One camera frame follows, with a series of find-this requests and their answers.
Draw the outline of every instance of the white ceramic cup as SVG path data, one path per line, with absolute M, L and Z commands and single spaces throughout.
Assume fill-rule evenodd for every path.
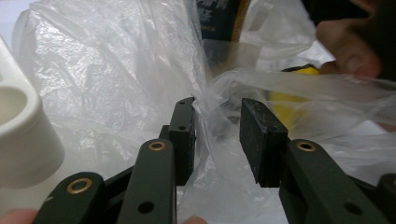
M 0 36 L 0 188 L 38 184 L 63 160 L 64 149 L 39 94 Z

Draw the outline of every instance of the plastic bag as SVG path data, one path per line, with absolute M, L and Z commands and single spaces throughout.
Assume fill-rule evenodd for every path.
M 280 60 L 309 49 L 315 26 L 301 1 L 252 1 L 240 42 L 262 47 L 264 60 Z
M 269 20 L 251 21 L 258 31 L 251 30 L 248 44 L 257 40 L 256 46 L 262 47 L 252 59 L 265 60 L 274 69 L 280 62 L 295 62 L 298 53 L 309 60 L 302 51 L 311 46 L 315 30 L 300 14 L 303 11 L 297 10 L 301 5 L 291 0 L 261 4 L 273 14 L 267 15 Z M 287 223 L 277 189 L 255 184 L 239 144 L 242 97 L 263 101 L 273 109 L 282 105 L 289 114 L 302 115 L 291 120 L 291 137 L 323 142 L 353 175 L 375 168 L 372 175 L 364 176 L 375 182 L 382 171 L 393 172 L 391 134 L 364 137 L 364 146 L 350 141 L 359 136 L 341 136 L 367 119 L 394 124 L 392 83 L 255 69 L 237 69 L 206 80 L 196 18 L 194 2 L 187 0 L 32 5 L 21 17 L 14 50 L 42 94 L 67 152 L 64 166 L 46 183 L 26 191 L 1 190 L 1 205 L 38 207 L 68 175 L 95 171 L 110 177 L 134 164 L 140 145 L 157 137 L 160 127 L 169 123 L 174 103 L 191 94 L 197 99 L 196 153 L 201 159 L 186 187 L 177 192 L 179 220 L 197 215 L 209 223 Z M 259 38 L 262 32 L 268 32 L 264 39 Z M 255 64 L 238 61 L 237 66 Z M 235 65 L 224 67 L 226 71 Z M 293 95 L 298 101 L 274 100 L 268 97 L 270 92 Z M 388 143 L 383 155 L 370 161 L 375 146 L 384 139 Z M 361 148 L 364 156 L 350 148 Z
M 275 113 L 288 109 L 289 115 L 295 116 L 288 127 L 290 138 L 322 144 L 347 174 L 376 184 L 381 175 L 396 172 L 394 133 L 347 136 L 351 134 L 348 131 L 367 119 L 386 119 L 387 123 L 396 120 L 395 116 L 381 115 L 382 111 L 390 113 L 390 106 L 396 103 L 394 83 L 345 75 L 306 76 L 237 69 L 217 77 L 211 90 L 213 97 L 196 102 L 202 127 L 198 137 L 205 139 L 198 147 L 208 148 L 210 154 L 206 154 L 189 180 L 180 214 L 197 214 L 210 223 L 287 223 L 277 190 L 261 189 L 254 183 L 239 144 L 243 97 L 262 101 Z M 304 100 L 272 99 L 270 92 Z M 274 105 L 284 107 L 276 110 Z
M 64 164 L 45 183 L 1 190 L 0 211 L 39 207 L 63 178 L 104 179 L 134 165 L 175 103 L 205 88 L 193 1 L 40 1 L 16 24 L 13 51 L 60 136 Z

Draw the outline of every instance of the clear plastic bag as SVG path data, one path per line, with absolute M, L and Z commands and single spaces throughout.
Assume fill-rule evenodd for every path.
M 45 183 L 0 190 L 0 213 L 39 207 L 71 174 L 109 178 L 134 165 L 140 146 L 169 124 L 175 103 L 204 91 L 197 18 L 193 1 L 30 5 L 16 24 L 13 51 L 66 155 Z
M 293 117 L 290 138 L 322 144 L 349 175 L 376 184 L 381 175 L 396 172 L 394 133 L 379 134 L 372 122 L 363 130 L 373 128 L 368 133 L 375 135 L 348 133 L 366 120 L 394 123 L 395 116 L 382 116 L 396 112 L 394 83 L 236 69 L 215 78 L 211 90 L 214 96 L 196 102 L 201 118 L 198 139 L 203 144 L 198 147 L 209 153 L 189 180 L 180 214 L 197 214 L 210 223 L 287 223 L 277 190 L 254 183 L 239 144 L 244 97 L 266 103 L 280 118 L 279 112 L 288 112 L 286 118 Z M 292 97 L 276 99 L 271 92 Z
M 286 113 L 284 117 L 292 118 L 291 138 L 322 143 L 349 174 L 373 183 L 378 175 L 394 172 L 392 133 L 343 136 L 368 119 L 396 124 L 394 84 L 259 71 L 279 71 L 296 58 L 320 63 L 328 57 L 316 61 L 312 55 L 321 51 L 305 51 L 315 40 L 315 29 L 298 1 L 253 2 L 261 7 L 251 7 L 259 10 L 247 14 L 251 26 L 241 37 L 246 43 L 234 44 L 235 57 L 220 70 L 253 68 L 210 79 L 205 76 L 194 1 L 33 4 L 20 18 L 14 51 L 43 97 L 66 158 L 46 183 L 25 191 L 0 191 L 1 205 L 38 207 L 68 175 L 94 171 L 108 178 L 133 165 L 140 145 L 169 123 L 174 103 L 191 95 L 196 98 L 200 160 L 177 193 L 179 220 L 197 215 L 208 223 L 287 223 L 277 189 L 262 189 L 254 182 L 239 144 L 242 97 L 266 103 L 279 116 Z M 249 52 L 252 62 L 238 59 Z M 272 92 L 292 97 L 274 98 Z M 287 110 L 276 109 L 278 105 Z M 374 155 L 384 141 L 381 153 Z M 366 172 L 372 168 L 375 172 Z

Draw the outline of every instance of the human hand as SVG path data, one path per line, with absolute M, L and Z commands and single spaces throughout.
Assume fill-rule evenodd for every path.
M 13 210 L 0 218 L 0 224 L 31 224 L 36 215 L 34 209 Z
M 185 220 L 183 224 L 207 224 L 207 222 L 201 217 L 192 216 L 189 219 Z
M 0 218 L 0 224 L 32 224 L 36 215 L 37 211 L 33 209 L 13 210 Z M 193 216 L 183 224 L 207 224 L 207 222 L 200 217 Z
M 379 0 L 352 0 L 356 5 L 374 12 Z M 357 34 L 369 19 L 345 19 L 323 21 L 318 25 L 318 40 L 335 57 L 335 61 L 325 63 L 320 68 L 322 74 L 347 73 L 360 77 L 377 77 L 381 72 L 378 55 Z

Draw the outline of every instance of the yellow object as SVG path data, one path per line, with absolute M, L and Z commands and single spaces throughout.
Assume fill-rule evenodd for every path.
M 319 75 L 319 70 L 311 65 L 307 64 L 305 66 L 300 67 L 292 67 L 283 70 L 283 72 L 291 72 L 291 73 L 299 73 L 306 75 Z M 303 97 L 293 96 L 289 94 L 285 94 L 282 92 L 270 92 L 269 100 L 272 102 L 290 102 L 290 103 L 301 103 L 306 102 L 307 100 Z M 295 107 L 289 106 L 285 103 L 282 104 L 273 104 L 273 109 L 276 117 L 286 126 L 286 128 L 291 128 L 295 121 L 301 117 L 304 111 L 296 109 Z

